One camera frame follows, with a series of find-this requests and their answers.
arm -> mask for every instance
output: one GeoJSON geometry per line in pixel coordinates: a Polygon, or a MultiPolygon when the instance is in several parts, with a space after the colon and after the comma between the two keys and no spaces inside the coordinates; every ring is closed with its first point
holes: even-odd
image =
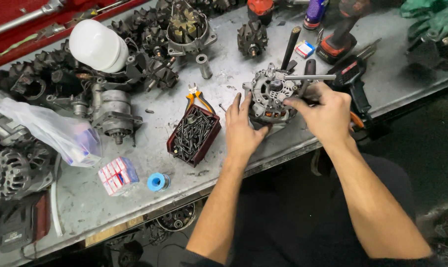
{"type": "Polygon", "coordinates": [[[367,255],[400,259],[430,256],[430,247],[415,224],[372,172],[349,135],[351,97],[332,91],[324,83],[308,89],[316,92],[320,105],[309,107],[300,99],[284,103],[302,113],[309,130],[331,158],[352,225],[367,255]]]}
{"type": "Polygon", "coordinates": [[[249,126],[251,94],[245,97],[239,109],[240,101],[241,94],[237,94],[226,112],[227,157],[186,246],[187,250],[221,264],[225,264],[231,248],[245,167],[268,133],[268,127],[255,131],[249,126]]]}

black pants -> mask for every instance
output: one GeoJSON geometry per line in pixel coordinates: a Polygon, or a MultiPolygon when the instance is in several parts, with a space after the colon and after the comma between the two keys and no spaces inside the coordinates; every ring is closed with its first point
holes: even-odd
{"type": "MultiPolygon", "coordinates": [[[[414,219],[414,203],[408,175],[395,163],[363,155],[372,171],[414,219]]],[[[339,182],[332,169],[330,179],[339,182]]],[[[369,258],[352,227],[343,190],[334,193],[331,208],[307,237],[294,231],[291,220],[272,190],[241,193],[233,241],[232,267],[365,266],[369,258]]]]}

plastic bag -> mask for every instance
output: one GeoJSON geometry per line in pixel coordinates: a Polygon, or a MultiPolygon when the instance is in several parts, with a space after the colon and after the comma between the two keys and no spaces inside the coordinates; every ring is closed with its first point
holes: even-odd
{"type": "Polygon", "coordinates": [[[102,158],[99,135],[88,121],[63,117],[48,108],[10,98],[0,100],[0,113],[27,127],[71,166],[90,167],[102,158]]]}

person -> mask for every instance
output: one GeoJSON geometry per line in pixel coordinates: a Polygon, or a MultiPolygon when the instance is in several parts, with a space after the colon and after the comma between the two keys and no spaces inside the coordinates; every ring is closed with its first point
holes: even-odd
{"type": "Polygon", "coordinates": [[[244,212],[251,214],[246,220],[252,221],[244,232],[264,232],[267,237],[239,239],[234,234],[245,167],[269,131],[268,127],[257,131],[249,126],[251,94],[240,107],[241,95],[237,94],[225,115],[227,157],[180,266],[222,267],[228,263],[233,241],[236,255],[231,266],[437,266],[436,255],[412,221],[406,173],[390,161],[359,153],[349,133],[350,95],[334,92],[324,83],[308,90],[319,97],[319,105],[308,106],[296,98],[287,98],[284,104],[303,115],[333,163],[332,175],[339,178],[341,189],[334,197],[337,203],[332,214],[306,240],[294,240],[290,227],[279,221],[285,216],[279,216],[271,205],[265,209],[273,209],[273,220],[252,221],[259,216],[255,211],[259,205],[272,201],[263,197],[244,212]],[[404,209],[410,210],[410,216],[404,209]],[[261,221],[270,226],[262,226],[261,221]],[[255,254],[243,245],[253,240],[257,240],[253,246],[267,240],[273,248],[255,254]]]}

gray table top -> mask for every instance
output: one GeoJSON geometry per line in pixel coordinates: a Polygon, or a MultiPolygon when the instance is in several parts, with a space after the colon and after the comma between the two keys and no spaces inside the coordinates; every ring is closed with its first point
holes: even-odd
{"type": "MultiPolygon", "coordinates": [[[[142,5],[154,6],[155,1],[142,5]]],[[[127,11],[112,20],[123,19],[132,11],[127,11]]],[[[242,83],[252,80],[256,71],[266,69],[268,63],[281,64],[287,41],[293,27],[302,24],[304,12],[291,15],[289,12],[276,12],[274,20],[267,29],[269,41],[262,57],[254,60],[243,58],[237,50],[236,34],[243,23],[247,23],[245,7],[210,19],[209,23],[218,35],[214,45],[204,51],[210,60],[214,73],[209,80],[201,77],[195,57],[188,55],[179,58],[174,65],[178,70],[179,82],[175,88],[162,91],[154,89],[150,93],[138,94],[132,98],[133,111],[143,117],[144,124],[137,131],[137,147],[132,148],[130,138],[121,146],[112,139],[103,137],[103,160],[91,168],[76,168],[62,164],[62,177],[58,181],[58,208],[65,234],[58,237],[51,229],[49,235],[36,244],[36,257],[71,245],[107,228],[126,222],[136,216],[146,214],[169,203],[199,192],[215,184],[226,156],[225,116],[218,104],[229,106],[238,92],[243,92],[242,83]],[[166,141],[173,132],[185,111],[187,85],[196,83],[206,99],[221,117],[223,129],[215,139],[204,160],[192,168],[174,159],[167,153],[166,141]],[[154,114],[145,113],[145,109],[154,114]],[[129,158],[136,168],[140,183],[122,196],[109,197],[97,177],[100,167],[118,156],[129,158]],[[151,192],[146,179],[151,173],[167,173],[171,185],[167,191],[151,192]]],[[[362,18],[351,31],[357,38],[355,49],[360,49],[378,38],[377,52],[369,58],[368,71],[363,76],[365,92],[372,105],[371,113],[378,116],[406,105],[423,96],[448,87],[448,72],[431,72],[429,75],[413,75],[406,66],[403,55],[407,48],[407,28],[413,23],[400,17],[398,10],[388,10],[362,18]]],[[[302,31],[299,40],[314,44],[317,33],[302,31]]],[[[298,66],[297,74],[304,70],[305,60],[293,54],[298,66]]],[[[323,63],[316,55],[316,72],[324,74],[330,65],[323,63]]],[[[300,151],[300,154],[318,147],[317,139],[305,131],[305,123],[298,115],[285,129],[269,136],[252,156],[248,169],[271,167],[275,159],[285,161],[285,156],[300,151]]],[[[35,248],[26,246],[27,257],[33,257],[35,248]]],[[[17,266],[27,260],[20,257],[19,251],[0,253],[0,266],[17,266]]]]}

